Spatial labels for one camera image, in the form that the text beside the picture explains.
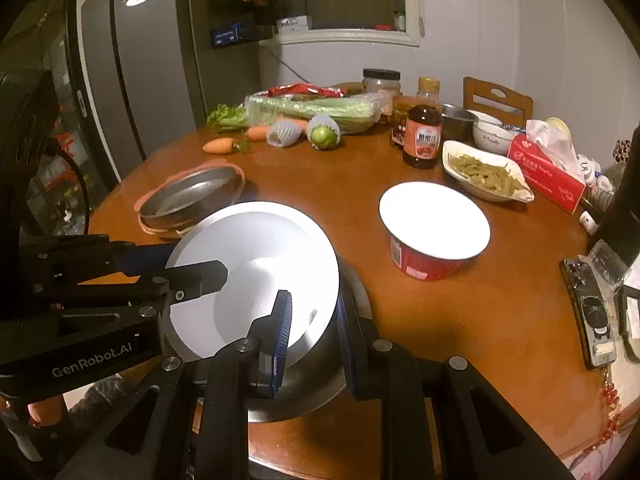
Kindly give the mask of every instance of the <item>screw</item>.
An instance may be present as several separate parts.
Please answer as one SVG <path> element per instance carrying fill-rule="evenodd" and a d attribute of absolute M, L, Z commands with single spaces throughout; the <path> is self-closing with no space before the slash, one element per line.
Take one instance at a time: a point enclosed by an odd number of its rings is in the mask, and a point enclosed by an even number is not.
<path fill-rule="evenodd" d="M 160 364 L 160 366 L 164 371 L 170 372 L 171 370 L 175 370 L 178 366 L 180 366 L 180 363 L 181 361 L 179 357 L 176 357 L 175 355 L 169 355 L 168 357 L 162 359 L 162 363 Z"/>
<path fill-rule="evenodd" d="M 153 317 L 156 315 L 156 310 L 151 305 L 141 306 L 138 311 L 142 317 Z"/>
<path fill-rule="evenodd" d="M 394 347 L 393 343 L 389 339 L 376 339 L 373 342 L 373 348 L 378 352 L 389 352 Z"/>
<path fill-rule="evenodd" d="M 468 362 L 466 361 L 466 359 L 460 357 L 459 355 L 454 355 L 453 357 L 449 358 L 449 366 L 454 370 L 464 370 L 467 365 Z"/>
<path fill-rule="evenodd" d="M 255 341 L 253 339 L 249 339 L 248 337 L 238 339 L 238 341 L 234 343 L 234 348 L 239 352 L 248 352 L 249 350 L 253 350 L 254 347 Z"/>

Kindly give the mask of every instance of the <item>stainless steel bowl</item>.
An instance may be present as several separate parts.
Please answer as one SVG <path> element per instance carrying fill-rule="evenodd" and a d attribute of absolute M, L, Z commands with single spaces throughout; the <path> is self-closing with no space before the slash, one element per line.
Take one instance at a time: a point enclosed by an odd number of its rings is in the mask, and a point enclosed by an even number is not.
<path fill-rule="evenodd" d="M 473 142 L 476 116 L 468 110 L 454 105 L 442 105 L 442 139 Z"/>
<path fill-rule="evenodd" d="M 231 205 L 242 192 L 243 178 L 233 166 L 215 166 L 161 187 L 140 208 L 140 218 L 155 229 L 195 225 Z"/>
<path fill-rule="evenodd" d="M 356 271 L 338 256 L 340 274 L 351 290 L 358 315 L 371 319 L 371 305 L 364 284 Z M 174 348 L 165 333 L 172 330 L 166 316 L 161 321 L 162 350 L 166 355 L 180 355 L 186 361 L 198 356 L 186 346 Z M 338 340 L 337 309 L 321 338 L 300 361 L 284 371 L 282 386 L 273 400 L 249 399 L 247 402 L 249 422 L 276 422 L 295 418 L 317 410 L 336 397 L 346 386 L 340 341 Z"/>

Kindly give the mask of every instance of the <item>white plate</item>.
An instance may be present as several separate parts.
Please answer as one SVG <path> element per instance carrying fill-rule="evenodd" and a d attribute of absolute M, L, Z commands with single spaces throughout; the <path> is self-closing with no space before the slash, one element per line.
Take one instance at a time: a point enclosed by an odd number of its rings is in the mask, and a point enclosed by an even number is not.
<path fill-rule="evenodd" d="M 245 337 L 254 319 L 271 313 L 281 288 L 293 302 L 287 367 L 320 339 L 338 297 L 338 263 L 311 218 L 271 202 L 233 205 L 190 231 L 166 266 L 208 260 L 228 269 L 222 290 L 174 304 L 162 320 L 169 343 L 185 361 L 212 356 Z"/>
<path fill-rule="evenodd" d="M 489 243 L 489 222 L 462 193 L 433 182 L 403 182 L 380 199 L 380 218 L 393 236 L 415 251 L 465 260 Z"/>
<path fill-rule="evenodd" d="M 507 168 L 509 174 L 515 178 L 518 182 L 520 182 L 525 189 L 521 189 L 516 191 L 512 196 L 507 197 L 504 195 L 500 195 L 494 193 L 493 191 L 489 191 L 487 189 L 482 189 L 481 187 L 473 184 L 468 177 L 465 175 L 458 173 L 449 165 L 449 155 L 460 156 L 460 155 L 469 155 L 478 160 L 484 162 L 485 164 L 491 164 L 492 166 L 502 166 Z M 488 153 L 482 150 L 476 150 L 471 146 L 467 146 L 462 142 L 457 142 L 456 140 L 446 140 L 442 145 L 442 165 L 444 170 L 449 173 L 452 177 L 457 179 L 460 182 L 460 186 L 466 189 L 469 193 L 473 193 L 480 198 L 487 200 L 488 202 L 508 202 L 509 200 L 517 200 L 519 202 L 529 203 L 533 202 L 534 195 L 532 190 L 530 190 L 526 181 L 524 180 L 524 175 L 522 174 L 522 170 L 513 162 L 510 158 L 505 156 L 496 155 L 495 153 Z"/>

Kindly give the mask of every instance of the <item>wooden chair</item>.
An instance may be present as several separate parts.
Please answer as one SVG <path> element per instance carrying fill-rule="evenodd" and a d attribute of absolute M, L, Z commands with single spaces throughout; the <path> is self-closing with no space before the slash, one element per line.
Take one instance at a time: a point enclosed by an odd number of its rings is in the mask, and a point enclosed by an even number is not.
<path fill-rule="evenodd" d="M 463 79 L 463 107 L 468 110 L 476 110 L 484 112 L 497 119 L 504 124 L 512 124 L 524 128 L 527 119 L 531 118 L 533 112 L 533 99 L 531 97 L 518 94 L 517 92 L 505 86 L 488 81 L 480 81 L 473 77 L 465 77 Z M 490 106 L 483 103 L 476 103 L 474 96 L 478 96 L 489 101 L 500 103 L 501 105 L 516 108 L 514 112 L 508 112 L 501 108 Z"/>

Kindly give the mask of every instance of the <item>red paper cup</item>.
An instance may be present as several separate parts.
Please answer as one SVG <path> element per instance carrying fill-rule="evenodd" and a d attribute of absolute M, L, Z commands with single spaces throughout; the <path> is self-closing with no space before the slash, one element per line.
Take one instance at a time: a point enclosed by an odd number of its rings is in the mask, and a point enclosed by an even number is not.
<path fill-rule="evenodd" d="M 433 182 L 403 182 L 380 199 L 380 218 L 391 236 L 391 259 L 405 274 L 434 282 L 480 254 L 489 222 L 468 197 Z"/>
<path fill-rule="evenodd" d="M 442 260 L 414 251 L 391 236 L 391 259 L 405 274 L 417 280 L 436 282 L 455 272 L 464 260 Z"/>

